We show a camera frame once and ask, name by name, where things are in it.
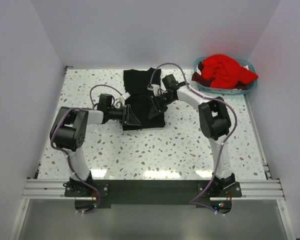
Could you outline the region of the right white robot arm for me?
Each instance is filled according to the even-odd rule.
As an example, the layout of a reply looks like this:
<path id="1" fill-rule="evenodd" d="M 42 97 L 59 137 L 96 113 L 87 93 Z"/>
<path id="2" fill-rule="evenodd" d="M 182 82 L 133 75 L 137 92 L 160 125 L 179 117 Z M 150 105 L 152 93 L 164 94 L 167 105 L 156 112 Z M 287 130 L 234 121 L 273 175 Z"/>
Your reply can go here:
<path id="1" fill-rule="evenodd" d="M 172 74 L 165 76 L 162 82 L 165 90 L 154 83 L 148 86 L 148 90 L 153 92 L 149 98 L 148 118 L 166 112 L 168 105 L 175 101 L 184 102 L 198 111 L 200 130 L 209 140 L 213 157 L 212 177 L 201 194 L 209 192 L 225 196 L 236 182 L 227 146 L 227 140 L 234 133 L 230 130 L 232 123 L 227 111 L 230 106 L 221 97 L 202 95 L 186 82 L 178 82 Z"/>

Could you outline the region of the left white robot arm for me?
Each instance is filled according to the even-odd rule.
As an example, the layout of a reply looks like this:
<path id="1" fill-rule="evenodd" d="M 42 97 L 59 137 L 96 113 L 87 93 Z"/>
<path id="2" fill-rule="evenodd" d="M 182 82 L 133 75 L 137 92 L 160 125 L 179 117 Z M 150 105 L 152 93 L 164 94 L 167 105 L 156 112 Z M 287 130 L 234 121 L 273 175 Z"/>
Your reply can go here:
<path id="1" fill-rule="evenodd" d="M 99 194 L 93 184 L 92 173 L 83 153 L 87 126 L 103 125 L 109 120 L 118 121 L 123 126 L 141 126 L 131 106 L 122 104 L 115 107 L 111 94 L 101 94 L 92 108 L 61 107 L 50 130 L 50 146 L 62 152 L 70 170 L 65 188 L 75 194 L 89 196 Z"/>

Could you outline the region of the black t shirt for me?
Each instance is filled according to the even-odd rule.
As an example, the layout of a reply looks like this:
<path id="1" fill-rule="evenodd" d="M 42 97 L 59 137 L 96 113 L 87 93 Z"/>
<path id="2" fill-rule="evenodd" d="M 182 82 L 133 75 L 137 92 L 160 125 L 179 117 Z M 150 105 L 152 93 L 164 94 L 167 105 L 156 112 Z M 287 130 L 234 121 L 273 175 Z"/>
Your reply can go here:
<path id="1" fill-rule="evenodd" d="M 130 97 L 125 101 L 131 106 L 133 114 L 141 122 L 140 126 L 124 125 L 124 131 L 133 131 L 141 129 L 163 128 L 166 125 L 165 115 L 160 115 L 149 119 L 151 109 L 149 97 L 153 96 L 153 92 L 148 90 L 149 83 L 161 84 L 161 70 L 149 68 L 148 70 L 124 70 L 123 85 Z"/>

